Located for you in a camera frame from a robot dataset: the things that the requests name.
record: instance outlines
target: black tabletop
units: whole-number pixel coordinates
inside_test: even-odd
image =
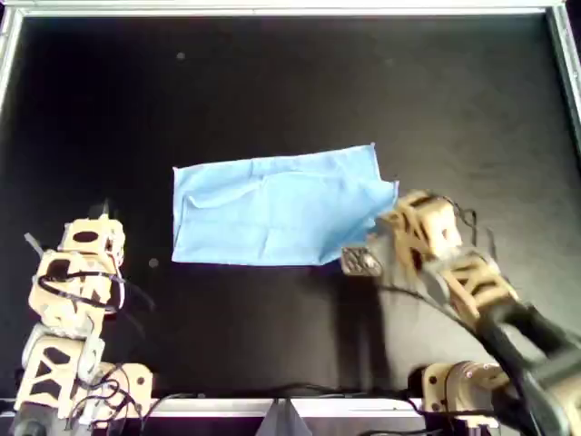
[[[386,180],[476,208],[525,298],[581,328],[581,178],[544,18],[26,18],[0,123],[0,396],[36,319],[38,258],[110,198],[147,331],[106,358],[164,389],[402,386],[486,355],[417,302],[320,268],[174,264],[172,167],[377,144]],[[151,268],[156,259],[159,266]]]

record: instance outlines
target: screw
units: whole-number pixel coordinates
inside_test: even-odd
[[[365,265],[366,268],[373,269],[377,268],[378,266],[378,263],[371,254],[363,254],[361,260],[363,261],[363,264]]]

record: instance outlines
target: blue cloth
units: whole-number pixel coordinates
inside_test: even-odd
[[[174,168],[179,263],[321,265],[393,207],[375,147]]]

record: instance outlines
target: wooden robot link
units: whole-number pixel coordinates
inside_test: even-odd
[[[107,213],[65,226],[56,251],[42,252],[28,303],[41,321],[22,355],[11,434],[90,434],[150,407],[152,373],[139,363],[102,362],[103,318],[123,304],[123,226]],[[113,280],[119,283],[117,306]]]
[[[427,367],[421,412],[453,413],[477,427],[491,418],[463,411],[494,411],[525,434],[581,436],[578,337],[521,302],[493,256],[462,245],[458,215],[448,198],[414,192],[378,218],[366,244],[341,254],[347,275],[374,277],[379,288],[413,292],[455,313],[496,360]],[[41,251],[29,298],[41,322],[23,352],[12,434],[85,434],[150,409],[146,367],[101,362],[103,317],[123,304],[110,301],[112,282],[123,288],[124,239],[122,225],[103,213],[67,224],[57,251]],[[528,360],[507,337],[508,324],[545,358]]]

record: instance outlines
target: black cable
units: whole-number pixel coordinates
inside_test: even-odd
[[[119,391],[121,390],[121,386],[120,386],[119,382],[117,380],[112,380],[112,379],[108,379],[108,380],[104,380],[104,381],[102,380],[94,385],[90,385],[90,386],[93,386],[94,389],[99,389],[100,387],[104,386],[105,384],[112,383],[112,382],[115,382],[117,386],[115,389],[113,389],[111,391],[110,394],[108,394],[108,395],[87,395],[86,397],[83,397],[79,402],[77,402],[75,404],[75,406],[71,409],[71,412],[69,413],[69,417],[67,419],[67,423],[65,425],[65,428],[68,430],[71,430],[73,428],[73,421],[74,421],[75,415],[78,411],[80,411],[81,406],[84,405],[86,402],[88,402],[90,400],[98,400],[98,401],[111,400],[112,397],[117,395],[117,393],[119,393]]]
[[[359,436],[430,436],[439,434],[444,429],[435,430],[412,430],[412,431],[395,431],[395,430],[368,430],[360,433]]]
[[[88,274],[85,275],[85,277],[89,276],[89,275],[101,275],[101,274]],[[91,298],[85,298],[82,297],[80,295],[74,295],[73,293],[69,293],[69,292],[65,292],[65,291],[61,291],[60,289],[56,289],[53,286],[51,286],[50,284],[48,284],[49,282],[64,282],[68,279],[70,279],[72,277],[70,277],[68,274],[61,278],[55,278],[55,277],[50,277],[49,275],[41,275],[40,277],[38,277],[38,285],[43,288],[43,290],[51,293],[52,295],[56,295],[57,297],[63,297],[66,298],[68,300],[71,300],[72,302],[81,302],[84,304],[88,304],[89,306],[95,307],[97,309],[105,309],[107,312],[110,313],[117,313],[119,312],[120,308],[118,306],[112,306],[109,304],[105,304],[104,302],[96,302],[95,300],[91,299]]]
[[[111,431],[113,430],[113,423],[115,422],[117,415],[119,414],[120,411],[123,410],[123,408],[125,408],[125,416],[123,417],[123,423],[121,424],[121,429],[119,431],[119,434],[123,434],[123,430],[125,429],[125,424],[127,422],[127,417],[129,415],[129,404],[127,403],[128,401],[135,408],[135,411],[137,412],[139,419],[140,420],[143,419],[141,407],[139,406],[139,404],[137,404],[137,402],[135,401],[135,399],[131,395],[131,385],[129,382],[129,376],[127,375],[127,371],[123,368],[123,363],[117,363],[109,371],[109,374],[112,374],[115,371],[121,371],[123,373],[123,375],[125,376],[125,380],[127,381],[127,392],[123,391],[124,392],[123,401],[115,408],[116,409],[115,414],[111,418],[109,418],[109,420],[108,420],[106,436],[109,436],[111,434]]]
[[[329,386],[322,386],[320,384],[313,383],[289,383],[251,393],[253,396],[287,398],[290,396],[291,391],[313,391],[319,394],[317,395],[318,397],[321,395],[357,395],[358,393],[361,393],[361,390],[357,389],[334,389]],[[232,396],[240,397],[240,395],[236,392]]]
[[[410,398],[399,398],[398,400],[405,401],[411,408],[414,410],[415,413],[421,416],[443,416],[443,417],[458,417],[458,416],[485,416],[487,418],[496,418],[497,415],[494,411],[488,411],[485,409],[474,409],[472,411],[423,411],[421,410],[414,401]]]
[[[149,418],[152,416],[152,413],[155,411],[155,409],[157,409],[160,406],[160,404],[162,404],[162,402],[164,402],[166,400],[192,398],[192,397],[196,397],[196,395],[192,395],[190,393],[173,393],[171,395],[166,395],[165,397],[158,399],[154,404],[152,404],[152,407],[150,408],[150,410],[148,410],[143,415],[141,428],[139,430],[139,435],[140,436],[144,435],[145,424],[147,424],[147,420],[149,420]]]
[[[434,194],[434,197],[443,198],[448,203],[452,205],[454,208],[454,214],[460,219],[462,223],[468,226],[472,230],[471,235],[471,243],[475,247],[478,246],[478,216],[474,209],[464,209],[458,203],[456,203],[451,198],[447,197],[446,195],[438,195]]]
[[[103,387],[105,384],[107,383],[114,383],[117,385],[117,387],[115,389],[120,389],[121,385],[119,384],[119,382],[115,379],[110,379],[109,376],[112,374],[113,372],[107,372],[103,377],[101,377],[101,380],[98,381],[97,383],[91,384],[91,383],[87,383],[85,381],[79,380],[77,379],[76,382],[78,382],[79,386],[81,386],[83,389],[86,389],[88,391],[94,391],[95,389],[99,389],[101,387]]]
[[[445,309],[442,309],[436,302],[432,302],[431,300],[424,297],[423,295],[421,295],[417,292],[411,291],[409,289],[400,288],[398,286],[379,285],[379,290],[380,291],[387,291],[387,292],[394,292],[394,293],[402,293],[404,295],[407,295],[411,298],[415,298],[416,300],[419,300],[419,301],[427,304],[432,309],[442,313],[444,316],[446,316],[447,318],[449,318],[450,320],[455,322],[458,326],[460,326],[462,329],[464,329],[468,334],[470,334],[470,336],[475,338],[477,341],[481,342],[480,338],[478,338],[476,336],[476,334],[474,332],[472,332],[472,330],[468,327],[468,325],[466,323],[461,321],[456,316],[453,316],[451,313],[449,313]]]
[[[125,286],[130,287],[140,298],[142,298],[142,300],[144,300],[147,303],[148,309],[151,312],[153,312],[155,310],[155,302],[139,286],[137,286],[136,284],[133,284],[131,282],[126,281],[125,279],[123,279],[122,277],[119,277],[116,274],[110,274],[108,272],[80,271],[80,272],[73,272],[70,274],[64,274],[64,275],[59,276],[59,277],[53,277],[53,276],[49,276],[48,274],[45,274],[45,275],[42,275],[38,278],[38,285],[41,288],[43,288],[45,291],[47,291],[53,295],[56,295],[59,297],[64,297],[64,298],[67,298],[67,299],[74,301],[74,302],[82,302],[82,303],[88,304],[92,307],[96,307],[98,309],[105,309],[106,311],[108,311],[110,313],[117,313],[121,310],[121,308],[118,306],[108,305],[108,304],[105,304],[103,302],[96,302],[95,300],[92,300],[90,298],[85,298],[85,297],[81,297],[80,295],[74,295],[74,294],[69,293],[69,292],[61,291],[61,290],[56,289],[53,286],[47,284],[48,282],[66,282],[67,280],[81,278],[81,277],[105,277],[105,278],[111,280],[112,282],[118,282],[118,283],[124,284]]]
[[[486,228],[487,236],[488,236],[488,252],[490,253],[490,257],[494,260],[494,262],[498,262],[498,254],[497,254],[497,242],[495,241],[494,232],[492,229]]]
[[[125,407],[129,407],[129,404],[131,404],[135,408],[135,411],[137,412],[137,418],[140,421],[143,420],[142,407],[137,403],[135,398],[125,389],[120,389],[118,393],[121,393],[123,395],[123,400],[115,407],[116,413],[113,415],[113,417],[108,418],[106,420],[95,420],[91,423],[92,425],[110,423],[111,421],[114,420],[114,417],[117,416],[119,411],[121,411]]]

